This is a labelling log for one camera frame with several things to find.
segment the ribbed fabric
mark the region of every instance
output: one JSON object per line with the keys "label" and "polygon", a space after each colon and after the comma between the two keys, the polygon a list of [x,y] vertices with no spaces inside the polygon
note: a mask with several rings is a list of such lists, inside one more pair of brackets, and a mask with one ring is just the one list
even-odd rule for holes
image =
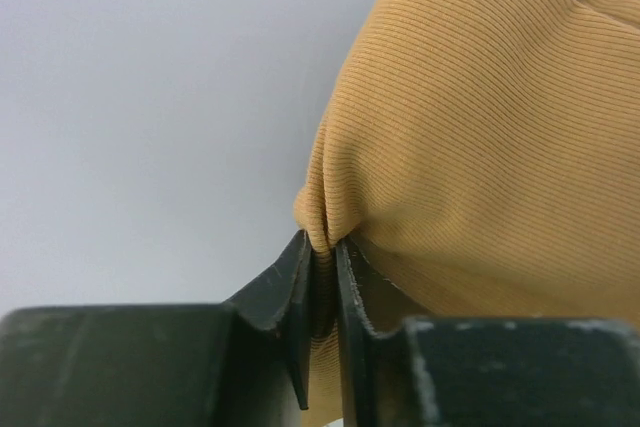
{"label": "ribbed fabric", "polygon": [[436,315],[640,327],[640,0],[378,0],[295,215],[320,279],[308,426],[341,416],[322,330],[347,234]]}

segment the brown cloth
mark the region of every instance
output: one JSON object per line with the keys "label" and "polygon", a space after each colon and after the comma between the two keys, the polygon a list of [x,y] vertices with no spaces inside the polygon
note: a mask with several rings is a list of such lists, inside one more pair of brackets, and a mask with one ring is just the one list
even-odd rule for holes
{"label": "brown cloth", "polygon": [[[640,0],[378,0],[295,216],[320,337],[347,234],[435,315],[640,327]],[[338,362],[318,338],[305,425],[341,416]]]}

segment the tan fabric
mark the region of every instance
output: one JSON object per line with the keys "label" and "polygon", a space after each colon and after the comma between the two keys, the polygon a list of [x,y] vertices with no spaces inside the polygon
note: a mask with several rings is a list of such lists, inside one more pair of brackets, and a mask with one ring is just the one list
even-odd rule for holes
{"label": "tan fabric", "polygon": [[[318,326],[349,233],[438,315],[640,326],[639,149],[640,0],[378,0],[295,205]],[[306,425],[341,416],[339,389],[331,335]]]}

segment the gray surface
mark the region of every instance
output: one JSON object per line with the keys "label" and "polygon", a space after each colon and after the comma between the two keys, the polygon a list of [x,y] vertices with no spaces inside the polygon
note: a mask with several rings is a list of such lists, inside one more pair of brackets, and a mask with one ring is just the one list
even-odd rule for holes
{"label": "gray surface", "polygon": [[265,268],[373,1],[0,0],[0,315]]}

